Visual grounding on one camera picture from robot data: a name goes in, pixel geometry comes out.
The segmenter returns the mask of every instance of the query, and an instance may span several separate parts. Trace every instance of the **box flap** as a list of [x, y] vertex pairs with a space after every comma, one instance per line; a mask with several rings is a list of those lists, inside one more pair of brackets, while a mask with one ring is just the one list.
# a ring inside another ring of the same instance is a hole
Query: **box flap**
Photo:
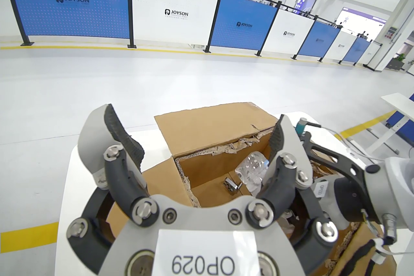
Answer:
[[174, 157], [271, 128], [276, 118], [253, 103], [230, 103], [155, 116]]

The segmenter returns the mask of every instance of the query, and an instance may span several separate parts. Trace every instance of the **white column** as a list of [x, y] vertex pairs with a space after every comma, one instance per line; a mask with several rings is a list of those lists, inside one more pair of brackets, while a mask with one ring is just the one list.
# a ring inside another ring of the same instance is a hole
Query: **white column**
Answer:
[[[382, 47], [368, 63], [368, 67], [376, 71], [382, 71], [395, 53], [400, 49], [404, 41], [412, 32], [414, 0], [400, 0], [395, 10], [387, 20], [375, 41], [382, 43]], [[396, 27], [397, 32], [392, 39], [385, 37], [389, 27]]]

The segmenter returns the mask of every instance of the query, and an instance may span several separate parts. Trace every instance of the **label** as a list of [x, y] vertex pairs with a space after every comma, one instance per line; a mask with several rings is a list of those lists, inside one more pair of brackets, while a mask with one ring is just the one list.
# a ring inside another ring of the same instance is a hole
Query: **label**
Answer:
[[325, 196], [326, 190], [328, 189], [329, 181], [318, 182], [313, 190], [313, 193], [317, 198], [323, 198]]
[[260, 276], [253, 231], [159, 230], [152, 276]]

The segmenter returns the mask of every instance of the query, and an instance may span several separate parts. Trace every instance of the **white floor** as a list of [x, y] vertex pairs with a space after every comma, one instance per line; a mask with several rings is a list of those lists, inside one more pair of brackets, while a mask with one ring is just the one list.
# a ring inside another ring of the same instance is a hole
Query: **white floor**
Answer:
[[[380, 96], [414, 94], [403, 72], [211, 54], [0, 50], [0, 71], [0, 232], [58, 221], [77, 134], [104, 103], [131, 131], [155, 126], [154, 115], [231, 102], [301, 110], [342, 131], [391, 111]], [[51, 276], [53, 264], [53, 245], [0, 254], [2, 275]]]

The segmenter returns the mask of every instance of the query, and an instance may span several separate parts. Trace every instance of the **metal screw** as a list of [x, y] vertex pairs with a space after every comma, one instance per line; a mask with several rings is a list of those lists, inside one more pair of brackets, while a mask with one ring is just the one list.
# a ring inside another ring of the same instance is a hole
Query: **metal screw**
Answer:
[[141, 250], [129, 261], [126, 268], [127, 276], [151, 276], [154, 264], [154, 252]]
[[323, 223], [321, 228], [322, 234], [325, 237], [332, 237], [335, 234], [335, 231], [328, 223]]
[[229, 222], [233, 225], [238, 225], [241, 223], [241, 213], [239, 210], [236, 210], [235, 208], [229, 211], [229, 215], [227, 216], [229, 219]]
[[299, 171], [298, 179], [302, 182], [306, 182], [309, 180], [309, 178], [306, 176], [306, 174], [303, 171]]
[[282, 158], [282, 161], [287, 168], [296, 168], [296, 158], [292, 154], [282, 153], [280, 157]]
[[267, 219], [269, 215], [266, 207], [264, 207], [262, 204], [257, 204], [255, 206], [255, 209], [253, 210], [253, 214], [257, 220]]
[[338, 229], [332, 221], [323, 224], [320, 221], [317, 221], [316, 232], [328, 243], [333, 243], [338, 239]]
[[172, 224], [177, 219], [177, 212], [174, 208], [167, 208], [162, 215], [162, 220], [166, 224]]
[[278, 276], [278, 267], [275, 261], [263, 252], [258, 251], [261, 276]]
[[268, 227], [273, 223], [273, 211], [267, 202], [254, 199], [247, 205], [247, 210], [253, 213], [253, 217], [259, 221], [260, 227]]
[[66, 237], [83, 238], [88, 231], [88, 222], [84, 218], [77, 218], [68, 227]]
[[132, 210], [133, 221], [141, 225], [143, 220], [149, 218], [151, 214], [158, 212], [157, 203], [151, 198], [142, 198], [134, 204]]
[[142, 219], [147, 219], [151, 214], [151, 204], [144, 202], [136, 209], [136, 215]]
[[114, 161], [119, 156], [119, 152], [123, 150], [124, 147], [121, 144], [115, 144], [108, 147], [103, 154], [105, 161]]

